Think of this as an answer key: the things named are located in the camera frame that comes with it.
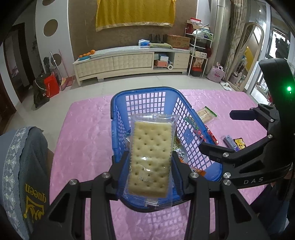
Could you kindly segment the oranges on blue plate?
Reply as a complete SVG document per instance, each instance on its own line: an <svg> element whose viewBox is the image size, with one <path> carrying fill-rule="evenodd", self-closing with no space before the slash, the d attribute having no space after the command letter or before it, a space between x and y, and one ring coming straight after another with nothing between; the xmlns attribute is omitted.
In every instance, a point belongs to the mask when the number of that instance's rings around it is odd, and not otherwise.
<svg viewBox="0 0 295 240"><path fill-rule="evenodd" d="M82 54L79 56L79 61L85 60L85 59L89 59L91 55L95 54L95 50L92 49L90 52L87 52L85 54Z"/></svg>

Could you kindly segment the blue plastic basket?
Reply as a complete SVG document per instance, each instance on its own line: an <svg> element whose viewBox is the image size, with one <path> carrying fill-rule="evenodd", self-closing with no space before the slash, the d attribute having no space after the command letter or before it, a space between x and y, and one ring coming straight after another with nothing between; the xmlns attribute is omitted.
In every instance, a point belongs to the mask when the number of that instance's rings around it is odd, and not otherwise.
<svg viewBox="0 0 295 240"><path fill-rule="evenodd" d="M137 212L181 203L185 180L173 171L174 159L209 181L222 167L199 150L213 143L209 130L181 92L170 87L125 90L112 97L114 160L129 152L119 180L121 201Z"/></svg>

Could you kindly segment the green edged cracker pack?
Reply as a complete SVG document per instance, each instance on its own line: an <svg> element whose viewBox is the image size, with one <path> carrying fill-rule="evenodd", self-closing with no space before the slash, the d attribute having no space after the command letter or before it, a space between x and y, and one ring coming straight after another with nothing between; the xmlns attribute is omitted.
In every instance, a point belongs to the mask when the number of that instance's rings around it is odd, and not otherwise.
<svg viewBox="0 0 295 240"><path fill-rule="evenodd" d="M202 120L202 122L204 124L208 123L211 120L218 117L217 114L215 112L213 112L211 109L209 109L207 106L205 106L202 109L198 110L197 115L200 117L200 119Z"/></svg>

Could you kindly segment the white slippers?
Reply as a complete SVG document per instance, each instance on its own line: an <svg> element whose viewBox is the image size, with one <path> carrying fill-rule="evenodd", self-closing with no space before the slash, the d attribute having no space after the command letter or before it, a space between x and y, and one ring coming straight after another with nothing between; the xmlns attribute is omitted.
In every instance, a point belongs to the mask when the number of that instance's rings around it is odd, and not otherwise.
<svg viewBox="0 0 295 240"><path fill-rule="evenodd" d="M232 87L230 86L229 83L224 82L224 81L221 81L221 82L220 82L220 85L223 87L224 90L232 91Z"/></svg>

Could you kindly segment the orange chips packet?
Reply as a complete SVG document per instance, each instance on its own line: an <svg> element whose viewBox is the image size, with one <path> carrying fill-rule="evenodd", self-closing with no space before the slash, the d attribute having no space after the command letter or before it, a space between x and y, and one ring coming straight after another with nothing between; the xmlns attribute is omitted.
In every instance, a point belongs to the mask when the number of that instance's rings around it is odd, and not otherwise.
<svg viewBox="0 0 295 240"><path fill-rule="evenodd" d="M187 162L185 162L185 159L183 157L180 157L180 162L183 163L183 164L188 165L190 167L190 170L192 172L196 172L196 173L198 173L201 176L205 176L206 175L206 172L204 170L197 169L196 167L191 167Z"/></svg>

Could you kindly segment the standing air conditioner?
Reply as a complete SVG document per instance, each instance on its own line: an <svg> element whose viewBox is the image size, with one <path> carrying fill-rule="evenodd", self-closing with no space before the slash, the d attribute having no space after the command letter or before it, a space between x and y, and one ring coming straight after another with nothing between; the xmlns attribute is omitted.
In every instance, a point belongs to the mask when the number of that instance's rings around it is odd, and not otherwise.
<svg viewBox="0 0 295 240"><path fill-rule="evenodd" d="M230 0L210 1L211 21L209 29L213 34L211 41L211 57L206 64L206 74L216 63L221 63L225 51L225 42L228 36L230 25Z"/></svg>

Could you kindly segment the pink quilted table cover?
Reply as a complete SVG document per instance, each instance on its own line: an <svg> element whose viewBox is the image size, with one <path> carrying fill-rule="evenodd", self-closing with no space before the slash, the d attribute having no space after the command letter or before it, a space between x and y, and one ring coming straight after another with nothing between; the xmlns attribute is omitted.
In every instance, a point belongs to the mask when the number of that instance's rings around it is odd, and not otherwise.
<svg viewBox="0 0 295 240"><path fill-rule="evenodd" d="M218 140L229 135L251 145L266 135L256 121L234 121L233 109L249 109L256 103L243 92L183 90L195 110L209 107L217 117L208 127ZM58 137L51 169L49 199L54 200L70 179L88 181L112 164L111 96L81 100L70 105ZM140 213L120 201L110 203L117 239L183 239L190 204L159 212Z"/></svg>

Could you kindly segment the arched floor mirror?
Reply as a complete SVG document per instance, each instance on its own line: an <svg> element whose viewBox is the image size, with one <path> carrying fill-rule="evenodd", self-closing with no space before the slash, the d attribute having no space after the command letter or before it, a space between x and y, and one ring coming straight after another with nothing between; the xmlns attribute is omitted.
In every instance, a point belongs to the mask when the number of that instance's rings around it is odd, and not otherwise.
<svg viewBox="0 0 295 240"><path fill-rule="evenodd" d="M234 90L242 92L245 89L261 54L264 37L261 25L255 22L245 24L228 79Z"/></svg>

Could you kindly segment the purple gum pack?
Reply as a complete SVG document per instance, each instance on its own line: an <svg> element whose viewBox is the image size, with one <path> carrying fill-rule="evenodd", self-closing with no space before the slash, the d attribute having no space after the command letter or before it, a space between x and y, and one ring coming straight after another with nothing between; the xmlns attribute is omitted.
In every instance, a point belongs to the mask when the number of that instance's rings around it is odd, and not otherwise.
<svg viewBox="0 0 295 240"><path fill-rule="evenodd" d="M223 142L228 148L234 150L235 152L238 152L240 150L235 141L229 135L223 137Z"/></svg>

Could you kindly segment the clear cracker pack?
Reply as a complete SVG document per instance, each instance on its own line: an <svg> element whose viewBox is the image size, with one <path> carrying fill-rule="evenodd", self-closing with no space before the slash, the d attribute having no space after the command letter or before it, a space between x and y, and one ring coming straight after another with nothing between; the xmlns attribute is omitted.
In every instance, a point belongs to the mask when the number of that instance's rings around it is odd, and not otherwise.
<svg viewBox="0 0 295 240"><path fill-rule="evenodd" d="M131 116L129 175L123 198L137 212L172 206L171 158L178 119L177 114Z"/></svg>

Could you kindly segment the pink tote bag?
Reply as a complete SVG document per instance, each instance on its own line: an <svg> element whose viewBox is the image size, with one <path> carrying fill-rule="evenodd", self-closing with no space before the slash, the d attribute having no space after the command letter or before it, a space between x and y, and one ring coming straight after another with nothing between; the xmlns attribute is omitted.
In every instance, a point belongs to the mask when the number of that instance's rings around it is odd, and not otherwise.
<svg viewBox="0 0 295 240"><path fill-rule="evenodd" d="M220 64L212 66L209 73L207 74L207 79L215 83L220 83L223 77L225 76L225 71Z"/></svg>

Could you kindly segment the cream tv cabinet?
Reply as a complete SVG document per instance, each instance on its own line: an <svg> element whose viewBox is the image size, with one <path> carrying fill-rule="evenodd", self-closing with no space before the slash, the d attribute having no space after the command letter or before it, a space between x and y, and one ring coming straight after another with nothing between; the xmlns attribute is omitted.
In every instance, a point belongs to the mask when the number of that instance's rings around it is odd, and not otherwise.
<svg viewBox="0 0 295 240"><path fill-rule="evenodd" d="M73 63L78 85L90 78L103 80L116 76L146 73L186 73L190 51L161 47L127 46L96 51Z"/></svg>

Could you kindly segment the yellow cloth covered television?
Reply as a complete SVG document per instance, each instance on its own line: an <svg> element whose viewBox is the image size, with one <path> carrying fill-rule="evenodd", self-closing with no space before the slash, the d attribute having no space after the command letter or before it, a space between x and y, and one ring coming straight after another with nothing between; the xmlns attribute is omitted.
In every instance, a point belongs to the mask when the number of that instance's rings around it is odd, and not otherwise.
<svg viewBox="0 0 295 240"><path fill-rule="evenodd" d="M96 31L129 26L172 27L176 1L97 1Z"/></svg>

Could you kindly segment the green folded cloth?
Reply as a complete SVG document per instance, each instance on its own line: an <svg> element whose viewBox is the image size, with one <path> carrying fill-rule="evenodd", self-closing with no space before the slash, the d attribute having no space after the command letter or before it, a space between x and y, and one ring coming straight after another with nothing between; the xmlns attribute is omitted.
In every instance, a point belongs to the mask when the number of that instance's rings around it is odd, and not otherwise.
<svg viewBox="0 0 295 240"><path fill-rule="evenodd" d="M149 47L150 48L161 48L161 49L173 49L173 47L170 44L167 44L167 43L151 42Z"/></svg>

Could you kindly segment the red snack packet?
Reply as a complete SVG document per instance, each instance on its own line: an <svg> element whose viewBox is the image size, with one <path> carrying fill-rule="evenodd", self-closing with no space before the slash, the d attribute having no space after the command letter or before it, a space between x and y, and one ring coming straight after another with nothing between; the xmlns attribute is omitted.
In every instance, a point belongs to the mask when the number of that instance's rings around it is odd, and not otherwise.
<svg viewBox="0 0 295 240"><path fill-rule="evenodd" d="M211 132L211 130L209 129L208 126L205 126L207 129L207 133L208 135L211 137L212 141L214 142L215 145L219 145L219 141L216 139L216 137L213 135L213 133Z"/></svg>

